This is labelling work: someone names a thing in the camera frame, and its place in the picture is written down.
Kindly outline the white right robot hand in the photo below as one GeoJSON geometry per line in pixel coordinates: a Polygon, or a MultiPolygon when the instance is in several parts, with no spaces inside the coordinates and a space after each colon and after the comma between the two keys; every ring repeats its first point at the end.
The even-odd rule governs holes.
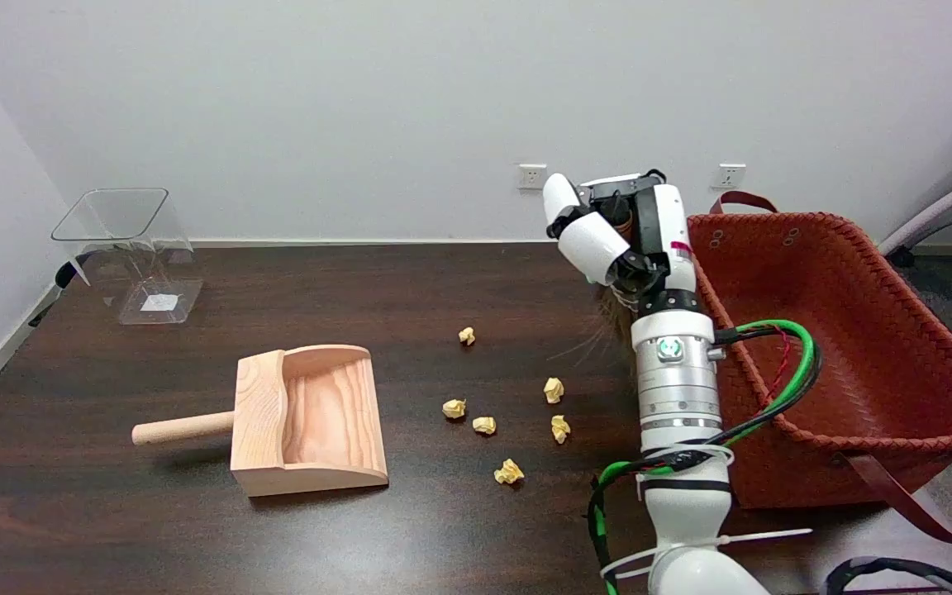
{"type": "Polygon", "coordinates": [[[590,283],[636,317],[696,310],[697,275],[679,189],[665,174],[619,174],[574,184],[551,174],[541,189],[545,234],[590,283]]]}

